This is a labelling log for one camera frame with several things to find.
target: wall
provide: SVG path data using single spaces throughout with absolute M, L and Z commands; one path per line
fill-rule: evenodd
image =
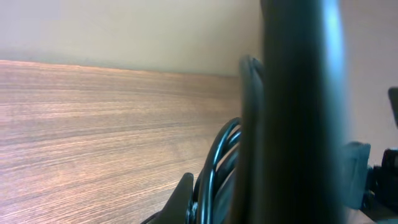
M 258 0 L 0 0 L 0 59 L 235 75 Z
M 353 139 L 372 145 L 370 164 L 398 147 L 387 91 L 398 86 L 398 1 L 345 0 L 347 69 Z

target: beige wall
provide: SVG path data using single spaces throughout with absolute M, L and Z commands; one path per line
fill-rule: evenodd
M 387 89 L 398 86 L 398 1 L 342 0 L 353 139 L 370 163 L 398 146 Z M 259 55 L 258 0 L 0 0 L 0 58 L 237 74 Z
M 258 0 L 0 0 L 0 58 L 237 74 Z
M 353 139 L 372 145 L 370 164 L 398 147 L 387 91 L 398 86 L 398 1 L 342 1 Z

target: black plastic object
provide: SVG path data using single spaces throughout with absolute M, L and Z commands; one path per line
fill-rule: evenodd
M 384 151 L 381 167 L 398 176 L 398 148 L 386 149 Z
M 398 128 L 398 87 L 391 87 L 388 90 L 388 97 L 390 98 L 392 113 Z
M 379 166 L 373 167 L 373 172 L 376 200 L 398 214 L 398 175 Z
M 378 202 L 373 194 L 366 194 L 364 196 L 364 207 L 361 211 L 369 217 L 371 220 L 377 222 L 378 224 L 382 223 L 381 220 L 387 220 L 390 218 L 397 218 L 398 215 L 384 206 L 382 203 Z
M 159 213 L 149 217 L 142 224 L 157 223 L 189 223 L 192 214 L 193 174 L 182 176 L 173 194 Z

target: black cable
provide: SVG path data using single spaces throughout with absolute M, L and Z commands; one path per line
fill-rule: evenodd
M 231 206 L 235 175 L 235 171 L 233 170 L 214 197 L 213 224 L 222 224 L 226 219 Z
M 213 212 L 212 202 L 216 166 L 221 159 L 222 150 L 227 144 L 228 136 L 231 134 L 231 131 L 240 124 L 240 121 L 240 118 L 234 118 L 221 128 L 207 155 L 202 170 L 198 195 L 197 223 L 199 224 L 212 223 L 211 215 Z
M 231 153 L 228 154 L 228 156 L 217 169 L 213 196 L 218 194 L 218 192 L 220 191 L 220 187 L 223 185 L 226 178 L 235 168 L 236 161 L 238 161 L 238 147 L 234 148 Z
M 229 152 L 229 150 L 231 150 L 236 145 L 236 143 L 239 142 L 240 138 L 241 138 L 241 129 L 238 128 L 233 134 L 230 135 L 230 137 L 228 138 L 227 145 L 221 150 L 221 158 L 224 157 L 225 154 L 227 154 Z M 195 182 L 195 187 L 193 189 L 193 196 L 192 196 L 193 202 L 198 201 L 199 187 L 200 187 L 200 180 L 201 180 L 202 172 L 203 172 L 203 170 L 200 171 L 197 181 Z

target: wooden panel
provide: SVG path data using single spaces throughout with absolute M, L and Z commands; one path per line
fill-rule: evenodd
M 0 223 L 139 223 L 239 116 L 234 77 L 0 60 Z

